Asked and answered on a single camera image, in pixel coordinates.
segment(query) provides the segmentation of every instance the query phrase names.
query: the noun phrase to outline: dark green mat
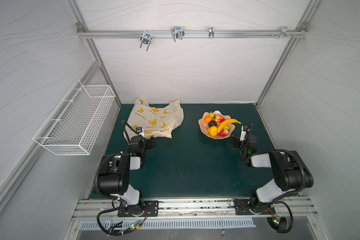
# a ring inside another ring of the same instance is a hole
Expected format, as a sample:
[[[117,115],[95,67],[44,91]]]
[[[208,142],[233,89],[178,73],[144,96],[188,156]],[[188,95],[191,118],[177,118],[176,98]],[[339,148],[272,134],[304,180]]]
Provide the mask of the dark green mat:
[[[167,104],[153,104],[163,108]],[[271,169],[247,167],[240,161],[240,149],[230,138],[215,140],[206,137],[198,125],[204,112],[220,110],[243,125],[253,123],[258,150],[273,150],[263,123],[253,104],[181,104],[184,121],[174,129],[172,139],[156,137],[156,147],[147,150],[142,169],[130,172],[130,184],[145,198],[151,197],[231,197],[249,196],[272,179]],[[106,154],[128,151],[122,135],[121,120],[127,120],[133,104],[123,104]],[[240,135],[240,124],[233,134]]]

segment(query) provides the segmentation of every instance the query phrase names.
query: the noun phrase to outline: banana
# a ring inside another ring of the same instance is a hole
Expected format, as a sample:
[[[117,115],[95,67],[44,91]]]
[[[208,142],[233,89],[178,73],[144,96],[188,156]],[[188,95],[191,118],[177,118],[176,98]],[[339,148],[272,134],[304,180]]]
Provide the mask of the banana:
[[[156,125],[156,123],[157,123],[156,119],[153,121],[149,120],[149,124]]]
[[[235,122],[237,122],[238,124],[241,124],[241,122],[237,121],[236,119],[227,119],[227,120],[225,120],[225,121],[222,122],[222,123],[219,125],[219,127],[217,128],[217,133],[220,133],[220,132],[223,130],[223,128],[224,128],[225,126],[227,126],[228,124],[230,124],[230,123],[235,123]]]

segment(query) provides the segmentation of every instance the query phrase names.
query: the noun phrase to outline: wire basket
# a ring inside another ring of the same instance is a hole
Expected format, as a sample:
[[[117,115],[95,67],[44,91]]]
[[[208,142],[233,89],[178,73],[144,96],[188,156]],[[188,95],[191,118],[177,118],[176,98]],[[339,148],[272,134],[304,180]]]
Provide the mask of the wire basket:
[[[77,92],[71,100],[59,104],[33,137],[35,142],[55,155],[89,155],[115,98],[109,85],[84,86],[80,83],[80,86],[74,89]],[[59,117],[53,118],[61,104],[66,102],[68,104]]]

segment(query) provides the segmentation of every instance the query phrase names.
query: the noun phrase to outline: plastic bag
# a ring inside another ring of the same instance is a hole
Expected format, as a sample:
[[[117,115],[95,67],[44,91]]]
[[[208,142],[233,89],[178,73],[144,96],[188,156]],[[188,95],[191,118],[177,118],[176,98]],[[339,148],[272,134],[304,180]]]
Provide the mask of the plastic bag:
[[[135,130],[136,127],[143,127],[145,138],[151,136],[172,138],[172,130],[180,126],[183,119],[184,113],[180,106],[180,99],[171,102],[165,108],[152,108],[147,100],[137,98],[127,122]],[[129,138],[136,136],[128,127],[126,129]]]

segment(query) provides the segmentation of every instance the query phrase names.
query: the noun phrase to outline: fruit bowl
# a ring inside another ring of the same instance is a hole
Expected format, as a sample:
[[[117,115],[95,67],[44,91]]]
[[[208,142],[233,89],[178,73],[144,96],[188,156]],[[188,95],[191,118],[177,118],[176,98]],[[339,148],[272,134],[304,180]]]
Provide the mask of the fruit bowl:
[[[213,138],[213,139],[224,139],[224,138],[227,138],[227,137],[230,137],[231,136],[231,132],[233,132],[233,130],[235,129],[235,125],[230,123],[228,124],[227,126],[231,129],[231,131],[229,132],[229,134],[225,135],[224,137],[220,137],[218,135],[216,136],[211,136],[208,132],[208,124],[206,124],[204,122],[204,119],[209,116],[210,113],[207,113],[205,112],[203,114],[203,117],[201,119],[199,119],[199,125],[200,125],[200,130],[202,131],[202,133],[204,133],[207,137],[210,137],[210,138]],[[229,115],[223,115],[220,111],[214,111],[213,112],[214,115],[221,115],[223,118],[225,118],[226,120],[227,119],[231,119],[231,116]]]

